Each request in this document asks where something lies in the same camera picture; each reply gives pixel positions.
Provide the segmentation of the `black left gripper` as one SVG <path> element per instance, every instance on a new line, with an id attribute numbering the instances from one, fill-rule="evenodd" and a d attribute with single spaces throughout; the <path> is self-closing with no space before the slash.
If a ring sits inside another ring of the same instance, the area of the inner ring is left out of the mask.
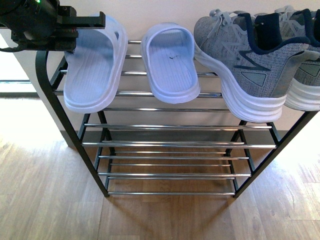
<path id="1" fill-rule="evenodd" d="M 77 16 L 58 0 L 2 0 L 0 27 L 11 31 L 15 47 L 1 52 L 73 51 L 79 29 L 104 29 L 106 15 Z"/>

